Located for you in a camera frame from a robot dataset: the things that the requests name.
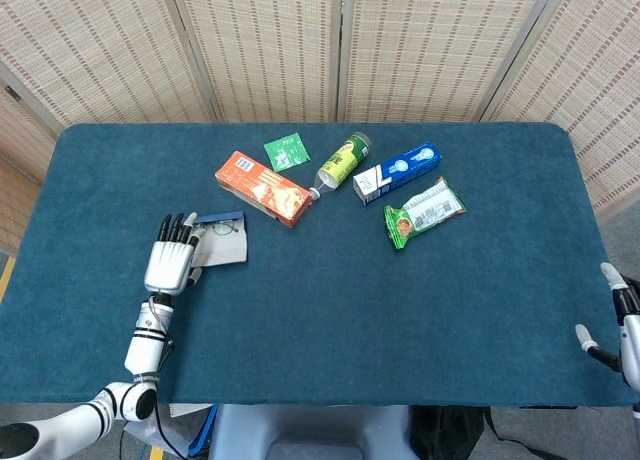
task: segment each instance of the cardboard box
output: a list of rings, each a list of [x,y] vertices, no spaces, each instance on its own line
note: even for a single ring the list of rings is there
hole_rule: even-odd
[[[353,188],[366,205],[438,166],[442,155],[431,143],[412,148],[353,177]]]
[[[233,152],[216,172],[216,179],[222,188],[288,227],[293,227],[311,205],[308,190],[242,152]]]

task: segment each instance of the floor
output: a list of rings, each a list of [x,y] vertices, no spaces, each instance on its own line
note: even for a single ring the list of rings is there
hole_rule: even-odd
[[[640,277],[640,203],[601,226],[610,261],[624,274]],[[0,254],[0,271],[6,257]],[[0,404],[0,425],[48,418],[70,405]],[[530,410],[497,408],[493,410],[500,435],[514,438],[567,459],[600,460],[639,459],[640,452],[630,408],[579,408],[576,410]],[[118,458],[122,426],[72,457],[73,460]],[[125,434],[122,458],[141,456],[143,444]],[[499,442],[487,428],[480,438],[471,460],[533,459],[523,447],[511,442]]]

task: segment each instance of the green label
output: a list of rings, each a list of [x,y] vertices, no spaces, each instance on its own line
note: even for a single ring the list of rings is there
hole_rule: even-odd
[[[345,178],[356,168],[364,157],[369,154],[369,147],[362,137],[357,134],[351,135],[344,145],[322,166],[322,170],[327,172],[340,185]]]
[[[309,161],[309,154],[297,133],[267,143],[264,149],[267,151],[271,166],[276,172]]]

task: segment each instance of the teal felt surface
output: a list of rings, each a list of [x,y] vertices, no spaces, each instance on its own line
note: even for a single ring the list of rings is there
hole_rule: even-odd
[[[356,171],[433,142],[433,172],[363,206],[351,178],[289,229],[218,187],[233,150],[298,132],[305,186],[354,131]],[[384,205],[445,175],[468,212],[395,251]],[[176,299],[162,400],[617,405],[606,260],[568,136],[549,124],[78,125],[61,136],[0,306],[0,401],[83,401],[123,367],[163,216],[244,210],[248,262]]]

